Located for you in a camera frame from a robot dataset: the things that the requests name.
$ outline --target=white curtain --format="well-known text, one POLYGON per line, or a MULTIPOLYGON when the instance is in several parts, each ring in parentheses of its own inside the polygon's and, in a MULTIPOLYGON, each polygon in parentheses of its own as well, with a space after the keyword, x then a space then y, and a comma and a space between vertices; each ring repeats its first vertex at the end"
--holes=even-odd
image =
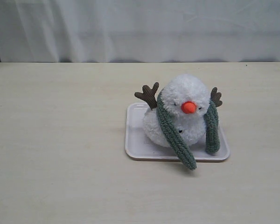
POLYGON ((280 61, 280 0, 0 0, 0 60, 280 61))

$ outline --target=stuffed toy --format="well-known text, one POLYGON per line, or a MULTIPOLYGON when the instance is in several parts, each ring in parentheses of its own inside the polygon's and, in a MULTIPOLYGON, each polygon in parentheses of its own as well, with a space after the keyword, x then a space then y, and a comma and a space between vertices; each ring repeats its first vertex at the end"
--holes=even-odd
POLYGON ((214 87, 209 93, 200 79, 190 74, 175 77, 159 93, 159 83, 152 89, 142 87, 135 97, 145 101, 149 108, 143 119, 145 135, 154 143, 171 147, 180 161, 190 170, 196 169, 196 160, 190 146, 206 136, 206 152, 220 149, 217 107, 222 105, 222 94, 214 87))

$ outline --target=green scarf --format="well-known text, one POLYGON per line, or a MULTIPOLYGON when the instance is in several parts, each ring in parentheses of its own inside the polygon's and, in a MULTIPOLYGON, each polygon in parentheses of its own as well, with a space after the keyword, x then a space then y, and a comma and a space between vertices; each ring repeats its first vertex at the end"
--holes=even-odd
MULTIPOLYGON (((177 157, 188 169, 196 169, 196 160, 189 147, 175 128, 173 115, 164 108, 164 103, 161 99, 161 92, 157 99, 157 116, 162 132, 177 157)), ((212 154, 217 152, 220 148, 220 141, 218 137, 218 114, 216 105, 212 101, 210 101, 210 106, 204 115, 204 120, 206 124, 206 152, 212 154)))

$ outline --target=reindeer antler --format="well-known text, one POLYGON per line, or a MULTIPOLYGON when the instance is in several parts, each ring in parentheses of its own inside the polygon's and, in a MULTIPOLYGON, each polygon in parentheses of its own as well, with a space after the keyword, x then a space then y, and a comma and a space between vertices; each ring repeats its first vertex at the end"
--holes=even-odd
POLYGON ((150 89, 148 85, 144 85, 142 86, 143 93, 136 92, 135 97, 147 102, 150 109, 154 109, 157 107, 157 101, 155 100, 154 95, 157 92, 158 88, 159 88, 158 82, 154 84, 152 89, 150 89))
POLYGON ((222 93, 217 92, 218 88, 214 87, 210 93, 210 99, 215 103, 216 107, 219 107, 222 105, 222 101, 220 100, 222 93))

